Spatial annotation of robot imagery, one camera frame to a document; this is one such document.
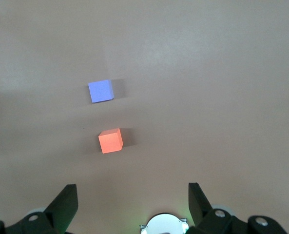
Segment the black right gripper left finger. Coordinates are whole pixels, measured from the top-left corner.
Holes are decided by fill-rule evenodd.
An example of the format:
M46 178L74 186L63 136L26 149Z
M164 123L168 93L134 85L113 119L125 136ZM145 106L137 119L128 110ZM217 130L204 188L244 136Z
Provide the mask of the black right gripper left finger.
M66 234L78 210L77 186L66 185L43 212L25 216L7 227L8 234Z

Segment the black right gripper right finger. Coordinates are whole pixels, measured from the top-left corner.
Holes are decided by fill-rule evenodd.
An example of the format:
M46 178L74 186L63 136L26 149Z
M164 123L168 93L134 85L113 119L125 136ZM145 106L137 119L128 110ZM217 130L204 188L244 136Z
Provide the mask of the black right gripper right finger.
M248 225L223 209L214 209L198 183L189 183L189 210L194 226L188 234L247 234Z

